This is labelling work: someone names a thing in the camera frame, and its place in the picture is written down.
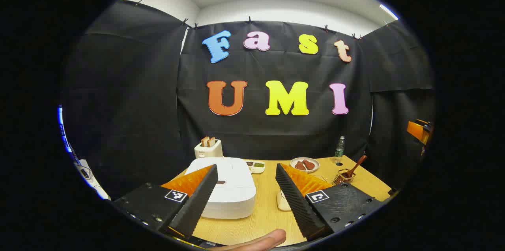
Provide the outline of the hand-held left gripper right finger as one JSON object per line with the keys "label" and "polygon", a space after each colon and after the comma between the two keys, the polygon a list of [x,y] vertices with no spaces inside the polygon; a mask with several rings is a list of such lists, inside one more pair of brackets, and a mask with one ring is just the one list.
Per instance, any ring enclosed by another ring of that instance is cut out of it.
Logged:
{"label": "hand-held left gripper right finger", "polygon": [[383,206],[350,183],[331,185],[283,163],[275,179],[308,241],[341,233]]}

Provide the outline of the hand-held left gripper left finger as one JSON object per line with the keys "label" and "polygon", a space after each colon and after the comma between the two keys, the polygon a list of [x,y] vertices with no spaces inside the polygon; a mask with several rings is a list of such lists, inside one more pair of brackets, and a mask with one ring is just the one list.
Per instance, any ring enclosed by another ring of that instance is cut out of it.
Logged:
{"label": "hand-held left gripper left finger", "polygon": [[162,186],[145,183],[112,205],[150,230],[188,240],[217,181],[212,164]]}

